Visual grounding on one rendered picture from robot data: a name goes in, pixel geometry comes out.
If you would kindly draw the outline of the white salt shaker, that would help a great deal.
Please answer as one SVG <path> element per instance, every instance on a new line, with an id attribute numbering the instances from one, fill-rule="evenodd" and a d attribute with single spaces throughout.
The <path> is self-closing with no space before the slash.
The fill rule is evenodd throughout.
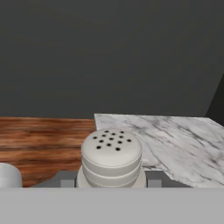
<path id="1" fill-rule="evenodd" d="M 81 145 L 81 167 L 76 186 L 145 188 L 142 146 L 134 134 L 123 129 L 99 129 Z"/>

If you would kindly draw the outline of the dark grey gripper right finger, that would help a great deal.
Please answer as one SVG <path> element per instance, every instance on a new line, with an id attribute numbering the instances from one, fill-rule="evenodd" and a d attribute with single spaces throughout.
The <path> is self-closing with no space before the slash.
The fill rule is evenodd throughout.
<path id="1" fill-rule="evenodd" d="M 145 174 L 149 188 L 188 188 L 188 185 L 170 179 L 163 171 L 146 171 Z"/>

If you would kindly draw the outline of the white rounded container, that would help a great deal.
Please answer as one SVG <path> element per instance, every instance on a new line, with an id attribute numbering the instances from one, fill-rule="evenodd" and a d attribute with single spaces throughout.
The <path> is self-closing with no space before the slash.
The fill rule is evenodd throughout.
<path id="1" fill-rule="evenodd" d="M 12 164 L 0 163 L 0 188 L 19 188 L 22 186 L 20 170 Z"/>

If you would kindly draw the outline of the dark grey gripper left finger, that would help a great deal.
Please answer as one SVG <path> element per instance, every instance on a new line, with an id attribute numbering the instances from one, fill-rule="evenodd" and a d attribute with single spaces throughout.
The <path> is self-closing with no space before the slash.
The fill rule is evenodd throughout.
<path id="1" fill-rule="evenodd" d="M 32 188 L 75 188 L 77 171 L 58 171 L 52 178 L 33 185 Z"/>

